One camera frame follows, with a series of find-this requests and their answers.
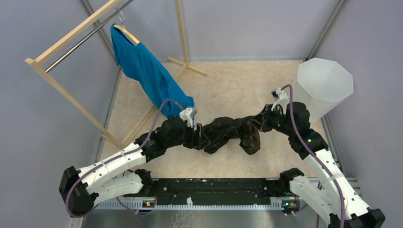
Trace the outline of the black trash bag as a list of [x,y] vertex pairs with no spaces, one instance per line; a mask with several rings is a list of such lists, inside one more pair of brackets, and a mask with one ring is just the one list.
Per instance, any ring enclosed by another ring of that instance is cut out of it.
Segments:
[[203,151],[208,154],[216,153],[229,140],[240,139],[239,146],[248,155],[253,155],[261,149],[260,135],[251,123],[251,116],[230,118],[227,116],[215,118],[210,124],[203,126],[203,131],[210,144]]

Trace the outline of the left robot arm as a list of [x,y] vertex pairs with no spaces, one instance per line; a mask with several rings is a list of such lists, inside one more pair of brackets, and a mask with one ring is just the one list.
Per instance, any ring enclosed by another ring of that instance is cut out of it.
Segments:
[[70,217],[80,218],[100,202],[125,195],[128,190],[147,196],[153,188],[148,172],[138,171],[126,180],[118,174],[164,155],[169,148],[203,150],[210,143],[202,124],[192,126],[180,117],[169,118],[104,160],[80,169],[66,168],[58,188],[66,211]]

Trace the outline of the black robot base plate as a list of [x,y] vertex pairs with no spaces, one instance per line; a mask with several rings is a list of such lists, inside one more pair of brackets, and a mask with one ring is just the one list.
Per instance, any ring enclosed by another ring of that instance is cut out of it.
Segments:
[[303,197],[285,189],[277,178],[160,178],[148,193],[125,194],[98,204],[98,209],[151,210],[275,210],[297,214],[305,208],[329,214],[332,203],[325,190]]

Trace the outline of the white plastic trash bin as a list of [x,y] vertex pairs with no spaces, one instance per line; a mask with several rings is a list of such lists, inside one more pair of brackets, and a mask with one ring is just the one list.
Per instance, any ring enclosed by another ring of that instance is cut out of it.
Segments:
[[313,58],[298,66],[293,101],[306,105],[315,123],[353,93],[353,77],[335,61]]

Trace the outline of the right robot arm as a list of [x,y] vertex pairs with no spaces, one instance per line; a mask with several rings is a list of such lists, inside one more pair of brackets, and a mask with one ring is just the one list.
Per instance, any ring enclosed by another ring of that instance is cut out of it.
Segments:
[[310,113],[300,102],[292,102],[284,111],[280,105],[267,104],[249,122],[261,132],[276,130],[301,160],[316,174],[322,189],[314,186],[297,168],[280,174],[279,191],[296,194],[316,212],[329,228],[379,228],[385,222],[380,209],[371,208],[354,190],[341,172],[318,132],[310,127]]

